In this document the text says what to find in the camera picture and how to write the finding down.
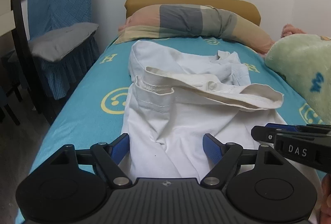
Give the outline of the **person's right hand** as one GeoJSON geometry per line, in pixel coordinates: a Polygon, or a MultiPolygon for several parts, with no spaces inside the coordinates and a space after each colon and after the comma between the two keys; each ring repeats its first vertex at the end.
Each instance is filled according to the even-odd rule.
{"type": "Polygon", "coordinates": [[[323,198],[320,208],[320,224],[331,224],[331,176],[326,174],[321,182],[323,198]]]}

